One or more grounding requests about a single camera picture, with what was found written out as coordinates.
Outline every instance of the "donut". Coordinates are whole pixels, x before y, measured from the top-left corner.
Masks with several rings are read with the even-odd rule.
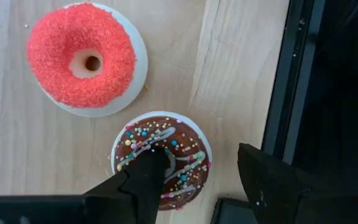
[[[27,42],[28,61],[40,86],[66,110],[105,108],[119,97],[128,99],[121,99],[125,102],[117,102],[110,111],[128,105],[144,84],[144,52],[139,32],[124,16],[93,3],[48,13],[36,23]],[[131,87],[137,77],[136,87]],[[128,91],[134,93],[125,97]]]
[[[117,173],[145,151],[164,150],[165,181],[159,210],[180,209],[203,188],[212,154],[202,131],[189,118],[153,111],[128,123],[111,151],[111,166]]]

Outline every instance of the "chocolate donut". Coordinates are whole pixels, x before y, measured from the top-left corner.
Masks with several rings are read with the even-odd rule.
[[[173,116],[152,116],[129,124],[113,147],[114,173],[146,150],[165,150],[167,163],[159,209],[182,208],[201,192],[211,166],[209,144],[200,134]]]

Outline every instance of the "black frame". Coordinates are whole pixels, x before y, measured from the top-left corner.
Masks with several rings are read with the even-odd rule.
[[[262,148],[291,164],[325,0],[291,0]]]

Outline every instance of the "chocolate glaze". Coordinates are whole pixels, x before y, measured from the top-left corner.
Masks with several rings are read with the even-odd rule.
[[[198,156],[198,159],[197,157],[191,157],[192,160],[190,161],[179,161],[175,159],[176,166],[173,173],[184,169],[185,166],[190,164],[196,164],[196,166],[193,166],[193,168],[190,166],[190,170],[181,173],[179,177],[176,175],[164,185],[163,195],[160,201],[160,210],[182,208],[182,206],[192,201],[201,192],[201,189],[206,182],[210,163],[204,143],[197,133],[187,124],[178,121],[175,118],[166,116],[146,118],[126,127],[127,130],[125,133],[122,136],[119,136],[121,140],[116,146],[115,157],[112,158],[114,159],[114,171],[116,173],[118,172],[117,165],[120,163],[122,164],[122,161],[128,159],[128,156],[131,158],[133,152],[139,153],[139,149],[142,148],[142,145],[138,145],[137,149],[133,150],[131,146],[126,144],[127,140],[132,141],[131,144],[139,143],[139,141],[144,142],[150,138],[152,134],[157,134],[158,131],[164,131],[171,127],[175,128],[175,132],[166,138],[166,141],[163,139],[156,139],[156,142],[151,145],[150,150],[154,149],[157,144],[157,147],[164,148],[166,151],[169,150],[175,158],[196,155]],[[199,155],[202,154],[202,152],[205,153],[205,158],[201,161]],[[120,169],[125,166],[127,166],[127,164],[123,163]],[[170,167],[169,162],[167,162],[166,167],[167,169]],[[183,189],[187,189],[188,191],[178,192]]]

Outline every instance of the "wooden table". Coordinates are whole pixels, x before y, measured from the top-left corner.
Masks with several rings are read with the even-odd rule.
[[[262,143],[288,0],[96,1],[137,26],[150,60],[148,90],[105,118],[58,108],[27,62],[32,26],[72,2],[0,0],[0,194],[83,193],[112,175],[111,146],[127,121],[167,110],[198,123],[214,162],[196,200],[157,223],[209,223],[219,196],[246,199],[237,145]]]

